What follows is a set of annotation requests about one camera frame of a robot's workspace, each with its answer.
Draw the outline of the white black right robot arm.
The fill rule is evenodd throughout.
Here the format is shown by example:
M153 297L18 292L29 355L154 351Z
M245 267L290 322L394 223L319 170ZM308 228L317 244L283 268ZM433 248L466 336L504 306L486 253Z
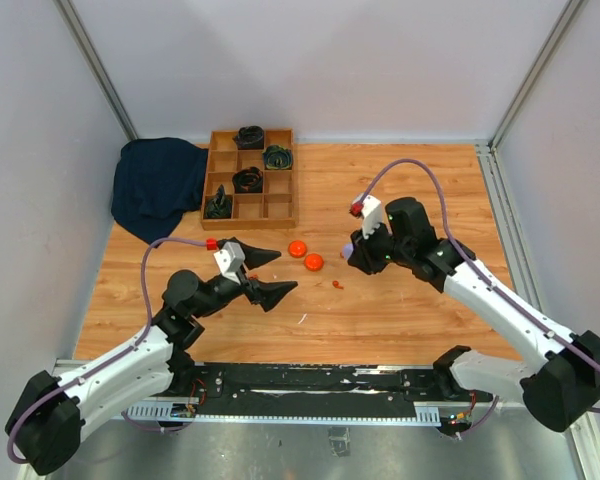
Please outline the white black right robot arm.
M518 362L456 346L433 364L433 387L446 400L481 391L523 404L544 427L567 430L600 401L600 337L575 334L500 282L463 245L436 235L412 197L383 204L359 195L351 213L360 229L345 257L367 275L395 264L459 301L514 347Z

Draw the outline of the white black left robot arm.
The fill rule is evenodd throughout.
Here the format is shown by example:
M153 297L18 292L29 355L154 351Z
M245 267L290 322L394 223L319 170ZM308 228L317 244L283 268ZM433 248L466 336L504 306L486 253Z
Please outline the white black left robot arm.
M148 309L144 327L129 340L65 374L42 370L27 381L5 425L12 462L47 475L134 403L165 391L175 396L187 393L194 383L187 350L204 331L200 319L239 297L269 312L298 285L250 276L250 271L278 259L278 251L236 238L208 240L202 246L213 253L216 276L203 280L191 270L173 273L161 308Z

